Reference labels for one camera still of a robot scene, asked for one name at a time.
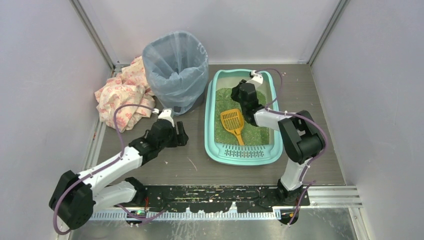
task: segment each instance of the trash bin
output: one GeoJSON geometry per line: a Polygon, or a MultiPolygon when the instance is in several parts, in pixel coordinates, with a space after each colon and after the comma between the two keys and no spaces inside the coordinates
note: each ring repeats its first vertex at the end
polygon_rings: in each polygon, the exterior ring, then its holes
{"type": "Polygon", "coordinates": [[[147,82],[164,108],[181,115],[203,103],[209,77],[208,54],[186,31],[147,45],[142,54],[147,82]]]}

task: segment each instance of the robotic arm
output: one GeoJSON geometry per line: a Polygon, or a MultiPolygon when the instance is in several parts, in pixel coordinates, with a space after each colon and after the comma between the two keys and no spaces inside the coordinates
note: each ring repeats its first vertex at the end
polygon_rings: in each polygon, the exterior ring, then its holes
{"type": "Polygon", "coordinates": [[[147,130],[144,136],[130,142],[125,147],[120,160],[101,172],[92,174],[115,161],[120,154],[77,174],[70,170],[65,172],[60,177],[51,196],[49,207],[54,210],[58,199],[65,190],[87,175],[91,175],[91,177],[74,187],[59,206],[58,216],[71,230],[80,228],[93,213],[100,210],[120,203],[142,204],[147,193],[143,184],[137,179],[129,177],[116,185],[108,185],[123,174],[156,158],[164,148],[175,148],[187,144],[189,137],[184,131],[183,123],[177,122],[176,128],[172,115],[171,109],[164,109],[158,120],[152,125],[151,130],[147,130]]]}
{"type": "MultiPolygon", "coordinates": [[[[240,103],[247,123],[280,132],[289,159],[284,174],[277,182],[277,196],[283,202],[293,202],[302,193],[306,173],[304,169],[308,169],[309,161],[323,150],[325,140],[319,130],[308,121],[267,111],[259,104],[256,94],[256,88],[263,82],[262,75],[252,71],[250,77],[250,80],[243,79],[232,89],[231,99],[240,103]]],[[[313,121],[306,110],[297,115],[313,121]]]]}

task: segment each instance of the litter box rim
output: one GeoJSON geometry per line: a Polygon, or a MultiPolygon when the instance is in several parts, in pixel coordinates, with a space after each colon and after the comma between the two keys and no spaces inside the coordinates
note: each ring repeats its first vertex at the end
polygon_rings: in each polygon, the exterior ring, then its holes
{"type": "MultiPolygon", "coordinates": [[[[215,73],[212,81],[208,84],[207,96],[206,96],[206,107],[204,113],[204,148],[207,155],[222,164],[227,165],[237,165],[237,166],[259,166],[271,164],[277,161],[283,153],[283,140],[281,134],[278,131],[274,130],[273,143],[267,145],[257,145],[257,146],[239,146],[239,145],[230,145],[222,144],[215,142],[215,101],[217,91],[217,81],[221,74],[231,74],[234,72],[246,72],[246,77],[249,76],[249,73],[252,70],[250,69],[232,69],[232,70],[219,70],[215,73]],[[223,156],[220,155],[220,151],[237,151],[238,149],[243,148],[249,152],[261,151],[265,152],[263,156],[259,157],[250,157],[250,158],[241,158],[234,156],[223,156]]],[[[264,81],[267,79],[269,83],[269,88],[271,92],[271,98],[276,97],[276,89],[274,87],[274,82],[271,74],[267,71],[261,72],[264,77],[264,81]]],[[[272,109],[279,111],[279,106],[277,101],[272,104],[272,109]]]]}

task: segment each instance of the floral cloth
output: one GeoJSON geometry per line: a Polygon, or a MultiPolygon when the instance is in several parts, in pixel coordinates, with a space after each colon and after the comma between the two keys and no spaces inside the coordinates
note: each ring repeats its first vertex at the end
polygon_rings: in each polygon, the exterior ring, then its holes
{"type": "MultiPolygon", "coordinates": [[[[100,121],[109,127],[115,128],[115,110],[125,104],[141,104],[154,108],[155,100],[146,80],[146,71],[142,57],[137,57],[130,66],[122,68],[122,73],[109,78],[106,85],[94,93],[98,102],[97,110],[100,121]]],[[[119,131],[133,129],[134,125],[143,117],[150,118],[152,111],[144,107],[127,106],[116,114],[116,123],[119,131]]]]}

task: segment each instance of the white wall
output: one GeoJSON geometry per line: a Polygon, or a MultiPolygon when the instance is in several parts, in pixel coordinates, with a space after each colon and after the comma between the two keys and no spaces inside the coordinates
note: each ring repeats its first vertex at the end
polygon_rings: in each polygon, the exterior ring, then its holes
{"type": "Polygon", "coordinates": [[[71,3],[0,3],[0,239],[55,239],[48,203],[80,171],[110,70],[71,3]]]}
{"type": "Polygon", "coordinates": [[[424,2],[350,1],[313,65],[378,240],[423,239],[424,2]]]}
{"type": "Polygon", "coordinates": [[[83,0],[113,60],[155,39],[194,34],[211,63],[306,63],[339,0],[83,0]]]}

